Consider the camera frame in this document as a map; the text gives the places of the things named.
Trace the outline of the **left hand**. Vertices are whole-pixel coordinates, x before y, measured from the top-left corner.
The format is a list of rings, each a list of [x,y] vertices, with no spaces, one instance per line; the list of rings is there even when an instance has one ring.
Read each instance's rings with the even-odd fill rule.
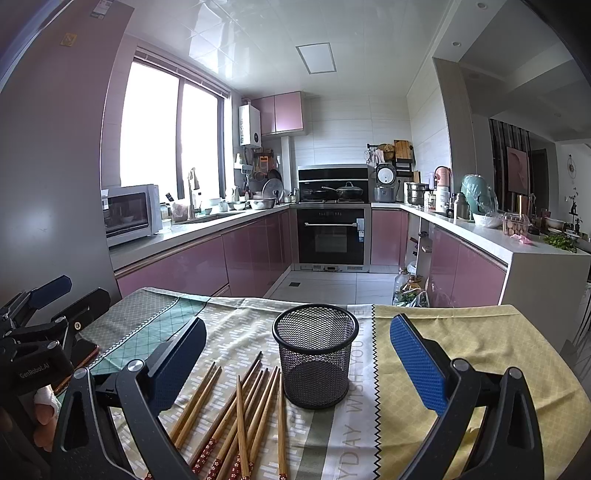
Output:
[[[38,389],[33,395],[33,412],[41,425],[48,425],[56,419],[60,407],[61,403],[50,385]]]

